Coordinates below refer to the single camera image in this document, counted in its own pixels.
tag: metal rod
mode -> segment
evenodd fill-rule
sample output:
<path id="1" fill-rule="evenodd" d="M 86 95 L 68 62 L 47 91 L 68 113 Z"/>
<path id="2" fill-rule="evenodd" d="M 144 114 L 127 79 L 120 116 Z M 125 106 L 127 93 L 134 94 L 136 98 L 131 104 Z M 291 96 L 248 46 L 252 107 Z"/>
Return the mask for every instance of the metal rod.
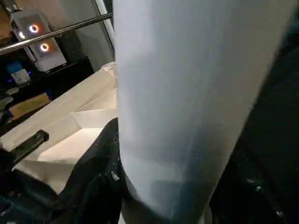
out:
<path id="1" fill-rule="evenodd" d="M 6 53 L 9 53 L 9 52 L 24 48 L 24 47 L 26 47 L 28 45 L 31 45 L 31 44 L 33 44 L 35 42 L 38 42 L 38 41 L 42 41 L 44 39 L 59 36 L 61 34 L 65 34 L 65 33 L 69 32 L 69 31 L 79 29 L 79 28 L 82 28 L 82 27 L 86 27 L 86 26 L 92 25 L 94 23 L 101 22 L 101 21 L 111 19 L 111 18 L 112 18 L 112 13 L 107 13 L 107 14 L 104 14 L 104 15 L 101 15 L 101 16 L 97 16 L 97 17 L 94 17 L 94 18 L 91 18 L 91 19 L 88 19 L 88 20 L 85 20 L 85 21 L 82 21 L 82 22 L 78 22 L 78 23 L 69 25 L 69 26 L 61 28 L 61 29 L 54 30 L 52 32 L 43 34 L 41 36 L 38 36 L 38 37 L 35 37 L 35 38 L 32 38 L 32 39 L 28 39 L 28 40 L 25 40 L 25 41 L 22 41 L 22 42 L 11 44 L 11 45 L 8 45 L 6 47 L 1 48 L 0 49 L 0 55 L 3 55 L 3 54 L 6 54 Z"/>

